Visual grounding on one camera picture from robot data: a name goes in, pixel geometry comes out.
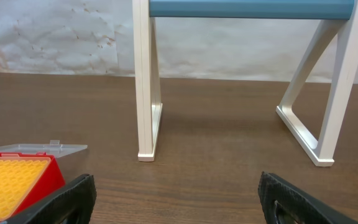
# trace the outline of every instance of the red plastic container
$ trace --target red plastic container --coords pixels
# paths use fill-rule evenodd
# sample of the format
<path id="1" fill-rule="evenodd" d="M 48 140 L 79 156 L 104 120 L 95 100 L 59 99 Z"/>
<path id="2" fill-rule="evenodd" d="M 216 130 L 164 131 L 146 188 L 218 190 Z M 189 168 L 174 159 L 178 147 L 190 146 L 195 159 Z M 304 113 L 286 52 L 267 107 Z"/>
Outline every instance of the red plastic container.
<path id="1" fill-rule="evenodd" d="M 59 166 L 57 165 L 54 156 L 47 155 L 44 152 L 37 153 L 36 155 L 21 154 L 18 152 L 0 152 L 0 160 L 9 160 L 9 158 L 12 159 L 15 157 L 21 157 L 21 159 L 23 160 L 39 158 L 40 160 L 47 160 L 49 162 L 46 165 L 44 171 L 41 173 L 40 177 L 38 178 L 38 181 L 36 181 L 33 187 L 29 189 L 27 195 L 24 196 L 22 202 L 17 206 L 17 208 L 10 216 L 13 216 L 23 211 L 27 207 L 33 205 L 35 202 L 38 202 L 45 196 L 49 195 L 50 193 L 65 185 L 62 173 L 60 172 Z"/>

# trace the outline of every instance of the leg base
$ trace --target leg base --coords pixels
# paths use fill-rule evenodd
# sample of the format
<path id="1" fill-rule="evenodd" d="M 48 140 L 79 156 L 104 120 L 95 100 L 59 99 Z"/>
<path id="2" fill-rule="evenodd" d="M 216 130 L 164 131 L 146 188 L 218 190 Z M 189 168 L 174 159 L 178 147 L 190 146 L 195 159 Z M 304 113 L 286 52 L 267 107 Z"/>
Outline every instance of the leg base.
<path id="1" fill-rule="evenodd" d="M 155 156 L 155 148 L 157 145 L 157 138 L 158 138 L 158 131 L 160 129 L 160 122 L 161 122 L 161 114 L 162 114 L 162 103 L 160 106 L 156 106 L 153 114 L 153 146 L 152 146 L 152 153 L 151 154 L 138 154 L 137 158 L 140 162 L 153 162 Z"/>
<path id="2" fill-rule="evenodd" d="M 314 153 L 317 147 L 317 140 L 313 137 L 305 125 L 303 125 L 302 122 L 295 116 L 291 109 L 282 110 L 279 106 L 277 106 L 276 112 L 316 166 L 329 167 L 334 164 L 333 159 L 320 159 L 317 157 Z"/>

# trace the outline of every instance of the white frame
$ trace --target white frame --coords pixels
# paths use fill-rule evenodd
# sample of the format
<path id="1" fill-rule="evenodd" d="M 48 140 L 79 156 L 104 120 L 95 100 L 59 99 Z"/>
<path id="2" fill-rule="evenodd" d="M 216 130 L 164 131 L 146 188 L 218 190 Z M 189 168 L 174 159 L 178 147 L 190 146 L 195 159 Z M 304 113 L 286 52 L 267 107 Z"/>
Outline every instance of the white frame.
<path id="1" fill-rule="evenodd" d="M 132 0 L 137 125 L 140 161 L 154 161 L 162 104 L 155 20 L 149 0 Z M 319 140 L 292 111 L 292 104 L 330 41 L 338 35 L 329 100 Z M 348 21 L 321 21 L 276 112 L 316 166 L 331 166 L 347 102 L 358 66 L 358 0 Z"/>

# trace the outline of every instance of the white stand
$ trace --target white stand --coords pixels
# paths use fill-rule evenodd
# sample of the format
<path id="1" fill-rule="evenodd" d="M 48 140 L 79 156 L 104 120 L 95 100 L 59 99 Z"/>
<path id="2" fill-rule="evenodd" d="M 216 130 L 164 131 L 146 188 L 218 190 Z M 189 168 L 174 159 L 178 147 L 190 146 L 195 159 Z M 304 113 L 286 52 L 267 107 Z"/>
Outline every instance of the white stand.
<path id="1" fill-rule="evenodd" d="M 160 127 L 162 104 L 158 74 L 155 21 L 149 16 L 149 1 L 132 1 L 134 16 L 134 48 L 137 129 L 139 161 L 154 161 Z"/>
<path id="2" fill-rule="evenodd" d="M 292 111 L 292 104 L 309 76 L 310 71 L 336 34 L 338 34 L 338 43 L 333 80 L 324 115 L 323 127 L 317 141 L 305 125 L 295 116 Z M 357 66 L 358 1 L 355 1 L 352 17 L 348 21 L 320 22 L 290 86 L 276 109 L 278 115 L 283 119 L 316 166 L 331 166 L 334 163 L 333 155 Z"/>

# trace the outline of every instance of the yellow sponge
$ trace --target yellow sponge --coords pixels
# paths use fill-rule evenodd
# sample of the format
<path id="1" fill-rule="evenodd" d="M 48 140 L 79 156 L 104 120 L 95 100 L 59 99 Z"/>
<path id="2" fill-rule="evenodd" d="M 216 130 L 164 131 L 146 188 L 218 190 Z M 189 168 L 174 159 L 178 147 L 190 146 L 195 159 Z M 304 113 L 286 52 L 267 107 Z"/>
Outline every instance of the yellow sponge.
<path id="1" fill-rule="evenodd" d="M 0 220 L 12 215 L 48 161 L 0 159 Z"/>

